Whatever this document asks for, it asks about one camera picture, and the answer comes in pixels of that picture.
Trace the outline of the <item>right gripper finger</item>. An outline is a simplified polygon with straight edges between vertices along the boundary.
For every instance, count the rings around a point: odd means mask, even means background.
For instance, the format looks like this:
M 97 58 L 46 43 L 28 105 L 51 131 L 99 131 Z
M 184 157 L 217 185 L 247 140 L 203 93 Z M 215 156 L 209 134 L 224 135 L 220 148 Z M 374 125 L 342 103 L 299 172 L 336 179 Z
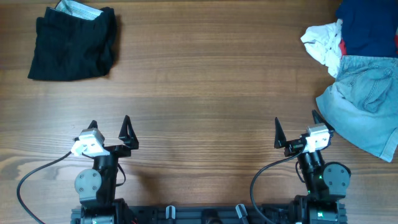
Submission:
M 325 119 L 323 119 L 316 110 L 312 110 L 312 116 L 315 124 L 323 123 L 328 128 L 331 136 L 333 136 L 335 129 Z
M 275 121 L 274 147 L 276 149 L 280 149 L 282 147 L 285 147 L 287 140 L 278 117 L 275 117 L 274 121 Z

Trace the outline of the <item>light blue denim shorts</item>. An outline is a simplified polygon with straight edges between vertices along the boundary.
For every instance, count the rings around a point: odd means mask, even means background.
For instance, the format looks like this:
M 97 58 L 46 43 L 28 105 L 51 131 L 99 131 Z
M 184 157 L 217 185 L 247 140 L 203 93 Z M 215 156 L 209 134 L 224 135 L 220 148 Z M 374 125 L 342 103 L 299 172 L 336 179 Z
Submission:
M 346 55 L 316 98 L 324 119 L 358 148 L 391 162 L 397 148 L 397 59 Z

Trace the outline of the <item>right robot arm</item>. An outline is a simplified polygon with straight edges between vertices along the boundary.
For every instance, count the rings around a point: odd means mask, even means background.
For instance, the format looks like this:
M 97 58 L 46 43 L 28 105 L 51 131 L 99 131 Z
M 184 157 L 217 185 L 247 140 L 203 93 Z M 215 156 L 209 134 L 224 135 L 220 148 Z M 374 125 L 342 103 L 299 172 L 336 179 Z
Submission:
M 287 140 L 278 118 L 275 119 L 276 149 L 285 157 L 297 159 L 307 195 L 297 195 L 289 204 L 288 220 L 301 224 L 344 224 L 348 222 L 345 205 L 350 184 L 350 169 L 339 162 L 326 163 L 322 150 L 331 144 L 335 129 L 317 111 L 312 111 L 314 125 L 298 139 Z

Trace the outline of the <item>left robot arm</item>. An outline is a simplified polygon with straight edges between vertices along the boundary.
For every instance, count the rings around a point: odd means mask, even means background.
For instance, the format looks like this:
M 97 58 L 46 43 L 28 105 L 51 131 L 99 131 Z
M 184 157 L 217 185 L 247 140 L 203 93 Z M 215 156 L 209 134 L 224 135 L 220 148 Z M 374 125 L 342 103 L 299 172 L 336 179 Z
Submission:
M 75 179 L 75 190 L 79 195 L 80 209 L 74 209 L 71 222 L 79 223 L 137 223 L 137 217 L 124 199 L 116 199 L 118 172 L 123 172 L 119 159 L 130 157 L 131 151 L 139 148 L 139 141 L 128 115 L 124 117 L 118 136 L 123 143 L 104 145 L 104 136 L 93 120 L 87 129 L 75 138 L 71 149 L 74 156 L 93 159 L 93 167 L 81 171 Z

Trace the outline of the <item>white crumpled garment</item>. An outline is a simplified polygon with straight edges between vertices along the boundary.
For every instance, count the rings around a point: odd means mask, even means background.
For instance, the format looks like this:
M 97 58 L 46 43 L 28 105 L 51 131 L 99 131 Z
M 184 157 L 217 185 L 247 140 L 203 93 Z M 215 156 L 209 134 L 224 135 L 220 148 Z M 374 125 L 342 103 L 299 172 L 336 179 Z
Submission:
M 343 56 L 340 49 L 341 28 L 343 21 L 307 28 L 300 40 L 307 53 L 316 61 L 328 67 L 328 73 L 336 78 L 340 60 Z

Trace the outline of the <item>folded black shorts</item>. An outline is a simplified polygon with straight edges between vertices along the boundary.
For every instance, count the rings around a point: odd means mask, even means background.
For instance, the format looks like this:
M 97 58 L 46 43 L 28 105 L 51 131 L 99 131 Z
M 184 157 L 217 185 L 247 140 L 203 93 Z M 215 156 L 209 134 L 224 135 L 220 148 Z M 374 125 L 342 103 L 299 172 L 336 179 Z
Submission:
M 74 81 L 102 77 L 114 61 L 118 25 L 114 9 L 61 0 L 36 20 L 34 57 L 28 78 Z

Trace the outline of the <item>navy blue red garment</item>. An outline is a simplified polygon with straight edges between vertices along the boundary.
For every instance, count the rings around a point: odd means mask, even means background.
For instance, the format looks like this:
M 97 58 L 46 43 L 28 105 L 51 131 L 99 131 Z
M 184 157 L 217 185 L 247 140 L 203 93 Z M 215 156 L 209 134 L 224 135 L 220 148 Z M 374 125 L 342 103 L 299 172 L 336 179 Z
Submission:
M 336 16 L 347 55 L 397 57 L 396 0 L 344 0 Z

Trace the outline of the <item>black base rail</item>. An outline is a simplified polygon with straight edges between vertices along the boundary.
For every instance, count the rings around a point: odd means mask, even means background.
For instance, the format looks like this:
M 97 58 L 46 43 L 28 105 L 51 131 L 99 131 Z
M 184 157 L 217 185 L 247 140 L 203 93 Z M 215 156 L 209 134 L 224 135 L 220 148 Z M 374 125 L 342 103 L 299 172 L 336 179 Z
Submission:
M 315 208 L 308 213 L 307 220 L 298 220 L 298 215 L 289 213 L 287 204 L 264 204 L 260 211 L 274 223 L 337 223 L 347 224 L 348 217 L 343 204 L 339 209 Z M 226 207 L 131 207 L 133 223 L 264 223 L 264 219 L 252 207 L 243 204 Z

